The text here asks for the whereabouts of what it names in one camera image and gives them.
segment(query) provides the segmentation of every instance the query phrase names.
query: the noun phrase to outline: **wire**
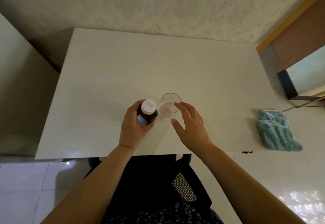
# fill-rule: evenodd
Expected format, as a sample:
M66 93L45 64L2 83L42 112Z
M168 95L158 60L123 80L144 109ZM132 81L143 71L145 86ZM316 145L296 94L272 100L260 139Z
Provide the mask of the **wire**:
M304 106L304 107L325 107L325 105L322 105L322 106ZM283 110L282 112L285 112L285 111L288 111L290 109L294 109L296 107L292 107L292 108L289 108L289 109L286 109L286 110Z

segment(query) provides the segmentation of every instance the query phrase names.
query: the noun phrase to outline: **white tile floor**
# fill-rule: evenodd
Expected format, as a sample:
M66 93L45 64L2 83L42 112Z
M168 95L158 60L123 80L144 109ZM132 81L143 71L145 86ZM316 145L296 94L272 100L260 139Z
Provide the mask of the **white tile floor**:
M307 223L325 223L325 169L321 155L273 151L228 155ZM212 208L226 224L240 224L207 167L196 156L192 157L191 166L207 190ZM86 159L2 165L0 223L39 224L89 169Z

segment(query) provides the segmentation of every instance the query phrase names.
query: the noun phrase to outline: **blue towel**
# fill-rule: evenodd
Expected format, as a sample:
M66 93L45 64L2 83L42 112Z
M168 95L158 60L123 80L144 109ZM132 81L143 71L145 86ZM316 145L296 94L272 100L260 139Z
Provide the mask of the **blue towel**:
M275 151L302 151L295 139L288 117L278 110L262 109L257 122L264 146Z

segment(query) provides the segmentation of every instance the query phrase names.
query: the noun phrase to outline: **brown glass bottle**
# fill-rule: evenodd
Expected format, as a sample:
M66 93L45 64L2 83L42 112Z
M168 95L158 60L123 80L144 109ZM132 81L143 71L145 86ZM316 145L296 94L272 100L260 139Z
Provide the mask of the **brown glass bottle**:
M141 117L145 120L146 124L153 122L158 116L158 111L156 110L156 103L150 99L144 100L143 103L136 110L136 115L141 115Z

